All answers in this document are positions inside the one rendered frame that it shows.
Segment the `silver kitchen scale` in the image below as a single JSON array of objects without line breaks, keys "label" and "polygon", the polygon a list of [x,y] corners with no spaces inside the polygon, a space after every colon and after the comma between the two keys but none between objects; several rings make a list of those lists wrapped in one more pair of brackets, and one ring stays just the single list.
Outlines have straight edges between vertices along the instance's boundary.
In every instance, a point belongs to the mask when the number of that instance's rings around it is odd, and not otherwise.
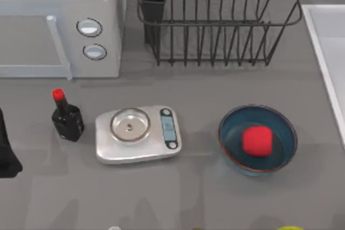
[{"label": "silver kitchen scale", "polygon": [[104,164],[130,164],[174,156],[182,149],[177,115],[169,106],[129,107],[95,119],[96,156]]}]

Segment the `small microwave knob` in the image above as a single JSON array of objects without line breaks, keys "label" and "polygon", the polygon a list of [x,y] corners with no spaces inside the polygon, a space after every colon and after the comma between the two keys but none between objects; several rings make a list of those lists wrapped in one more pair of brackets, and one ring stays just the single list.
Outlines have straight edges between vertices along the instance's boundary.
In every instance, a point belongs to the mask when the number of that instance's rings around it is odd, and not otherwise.
[{"label": "small microwave knob", "polygon": [[99,44],[91,44],[83,47],[83,54],[91,60],[102,60],[107,55],[107,50]]}]

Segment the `red cube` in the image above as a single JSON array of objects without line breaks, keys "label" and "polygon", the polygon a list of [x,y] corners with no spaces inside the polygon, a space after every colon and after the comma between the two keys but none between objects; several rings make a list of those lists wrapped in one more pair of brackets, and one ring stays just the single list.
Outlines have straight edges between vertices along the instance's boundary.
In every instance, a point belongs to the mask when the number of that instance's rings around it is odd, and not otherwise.
[{"label": "red cube", "polygon": [[273,150],[273,131],[266,126],[250,126],[242,133],[243,151],[252,157],[268,157]]}]

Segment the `black bottle with red cap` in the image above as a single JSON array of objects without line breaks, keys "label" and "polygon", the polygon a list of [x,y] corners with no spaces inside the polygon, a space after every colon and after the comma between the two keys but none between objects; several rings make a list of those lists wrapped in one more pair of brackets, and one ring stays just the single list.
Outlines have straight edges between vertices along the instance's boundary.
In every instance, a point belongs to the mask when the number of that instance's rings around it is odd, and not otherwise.
[{"label": "black bottle with red cap", "polygon": [[85,129],[80,109],[68,103],[61,88],[55,88],[52,91],[52,97],[56,104],[52,122],[59,136],[65,140],[77,142]]}]

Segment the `pale microwave oven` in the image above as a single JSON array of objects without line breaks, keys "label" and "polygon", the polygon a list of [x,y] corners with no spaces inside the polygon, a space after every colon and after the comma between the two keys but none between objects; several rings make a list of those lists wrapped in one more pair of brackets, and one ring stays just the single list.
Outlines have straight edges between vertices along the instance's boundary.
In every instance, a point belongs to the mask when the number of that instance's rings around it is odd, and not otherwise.
[{"label": "pale microwave oven", "polygon": [[[119,75],[126,0],[0,0],[0,16],[48,16],[58,20],[64,47],[68,52],[74,78],[116,78]],[[85,37],[77,30],[77,22],[93,18],[102,25],[97,37]],[[83,47],[102,45],[107,55],[91,60]]]}]

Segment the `large microwave knob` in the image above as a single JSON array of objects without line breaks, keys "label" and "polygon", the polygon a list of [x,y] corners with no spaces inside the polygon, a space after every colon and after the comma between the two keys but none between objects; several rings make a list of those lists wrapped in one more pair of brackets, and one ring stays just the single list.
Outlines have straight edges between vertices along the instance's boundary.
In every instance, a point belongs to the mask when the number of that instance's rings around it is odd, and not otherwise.
[{"label": "large microwave knob", "polygon": [[93,18],[86,18],[77,22],[78,32],[85,37],[97,37],[102,33],[102,25]]}]

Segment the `blue bowl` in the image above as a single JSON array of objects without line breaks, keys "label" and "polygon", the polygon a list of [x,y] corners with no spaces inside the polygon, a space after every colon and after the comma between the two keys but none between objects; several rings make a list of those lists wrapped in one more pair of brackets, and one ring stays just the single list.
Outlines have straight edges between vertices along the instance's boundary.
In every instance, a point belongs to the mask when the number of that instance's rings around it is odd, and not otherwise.
[{"label": "blue bowl", "polygon": [[[273,150],[268,157],[252,157],[242,148],[242,133],[250,126],[273,131]],[[218,141],[222,154],[240,173],[256,177],[277,172],[288,165],[298,149],[298,137],[290,120],[263,105],[247,104],[230,110],[219,123]]]}]

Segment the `microwave oven door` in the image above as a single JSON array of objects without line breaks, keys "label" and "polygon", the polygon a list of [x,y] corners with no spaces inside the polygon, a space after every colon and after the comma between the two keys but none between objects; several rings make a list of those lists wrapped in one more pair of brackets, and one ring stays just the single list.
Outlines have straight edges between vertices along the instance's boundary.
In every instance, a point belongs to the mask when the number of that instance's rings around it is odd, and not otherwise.
[{"label": "microwave oven door", "polygon": [[0,78],[66,78],[46,16],[0,16]]}]

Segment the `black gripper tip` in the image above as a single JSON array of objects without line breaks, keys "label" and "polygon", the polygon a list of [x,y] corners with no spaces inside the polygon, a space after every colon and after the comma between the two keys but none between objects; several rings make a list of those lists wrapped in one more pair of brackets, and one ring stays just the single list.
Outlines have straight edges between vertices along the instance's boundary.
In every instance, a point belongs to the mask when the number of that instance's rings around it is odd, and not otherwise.
[{"label": "black gripper tip", "polygon": [[10,145],[0,108],[0,179],[15,178],[22,171],[23,166]]}]

